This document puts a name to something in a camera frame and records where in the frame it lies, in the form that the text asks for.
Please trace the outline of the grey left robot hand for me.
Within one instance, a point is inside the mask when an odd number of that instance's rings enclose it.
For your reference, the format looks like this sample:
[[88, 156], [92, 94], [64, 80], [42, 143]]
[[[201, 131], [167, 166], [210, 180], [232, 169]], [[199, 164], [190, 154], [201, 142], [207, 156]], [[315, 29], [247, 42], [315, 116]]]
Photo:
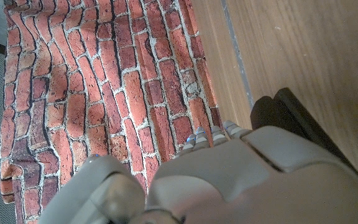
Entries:
[[111, 156], [89, 157], [40, 223], [358, 223], [358, 174], [275, 126], [198, 128], [144, 191]]

